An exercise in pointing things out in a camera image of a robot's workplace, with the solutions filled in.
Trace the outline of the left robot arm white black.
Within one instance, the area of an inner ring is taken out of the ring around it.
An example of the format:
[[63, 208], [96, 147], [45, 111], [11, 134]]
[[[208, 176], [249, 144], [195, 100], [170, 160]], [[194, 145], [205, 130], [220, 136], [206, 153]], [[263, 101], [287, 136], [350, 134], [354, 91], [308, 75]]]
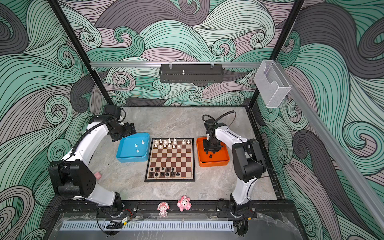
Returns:
[[137, 133], [133, 123], [124, 123], [125, 117], [125, 110], [116, 105], [106, 105], [101, 115], [91, 117], [85, 132], [72, 149], [48, 167], [56, 195], [123, 210], [120, 194], [101, 187], [89, 163], [105, 136], [109, 135], [112, 142], [116, 142]]

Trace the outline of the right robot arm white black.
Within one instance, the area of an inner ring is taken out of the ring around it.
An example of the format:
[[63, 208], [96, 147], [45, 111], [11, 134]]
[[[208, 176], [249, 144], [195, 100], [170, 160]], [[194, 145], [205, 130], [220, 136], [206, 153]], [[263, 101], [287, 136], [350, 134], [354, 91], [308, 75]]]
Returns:
[[230, 195], [229, 208], [235, 216], [242, 215], [251, 201], [250, 193], [258, 179], [267, 170], [264, 166], [264, 156], [260, 144], [256, 139], [242, 137], [224, 123], [220, 123], [223, 117], [236, 114], [229, 111], [218, 118], [203, 115], [202, 120], [206, 128], [207, 138], [203, 140], [203, 153], [212, 158], [224, 147], [232, 151], [233, 167], [237, 176], [237, 183]]

